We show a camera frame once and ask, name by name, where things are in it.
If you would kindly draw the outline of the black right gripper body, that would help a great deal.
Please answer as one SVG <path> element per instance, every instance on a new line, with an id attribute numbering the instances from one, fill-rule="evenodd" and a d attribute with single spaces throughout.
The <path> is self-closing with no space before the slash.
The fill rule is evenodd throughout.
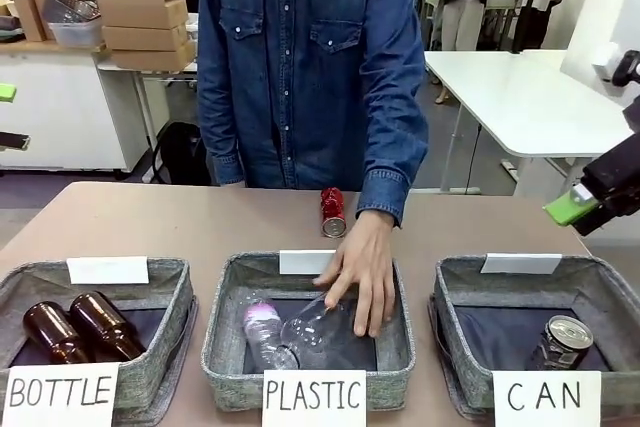
<path id="1" fill-rule="evenodd" d="M 575 222 L 575 230 L 589 235 L 609 221 L 639 210 L 639 133 L 634 133 L 583 168 L 574 198 L 593 202 Z"/>

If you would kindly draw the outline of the person's left hand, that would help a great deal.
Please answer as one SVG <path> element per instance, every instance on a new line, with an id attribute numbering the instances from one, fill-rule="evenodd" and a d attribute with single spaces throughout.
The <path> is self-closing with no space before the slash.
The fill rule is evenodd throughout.
<path id="1" fill-rule="evenodd" d="M 358 301 L 354 334 L 377 336 L 393 313 L 395 287 L 391 255 L 394 218 L 381 211 L 361 212 L 314 284 L 327 287 L 325 306 L 333 309 L 356 285 Z"/>

